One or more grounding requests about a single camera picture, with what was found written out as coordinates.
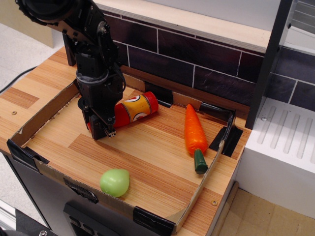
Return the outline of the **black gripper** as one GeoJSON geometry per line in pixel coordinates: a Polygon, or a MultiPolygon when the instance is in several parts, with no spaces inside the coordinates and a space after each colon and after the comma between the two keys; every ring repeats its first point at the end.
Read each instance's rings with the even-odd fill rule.
{"type": "Polygon", "coordinates": [[[76,80],[81,96],[86,106],[82,114],[87,129],[90,129],[92,138],[99,140],[104,137],[116,136],[114,124],[115,106],[123,98],[126,80],[117,63],[109,69],[80,69],[76,71],[76,80]]]}

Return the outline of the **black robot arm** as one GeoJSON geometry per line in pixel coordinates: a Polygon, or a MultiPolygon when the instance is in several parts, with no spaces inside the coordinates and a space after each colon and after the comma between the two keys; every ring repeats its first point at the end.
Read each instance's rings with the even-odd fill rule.
{"type": "Polygon", "coordinates": [[[115,106],[126,80],[103,12],[92,0],[18,0],[19,10],[32,22],[63,34],[68,64],[77,66],[81,109],[93,139],[116,135],[115,106]]]}

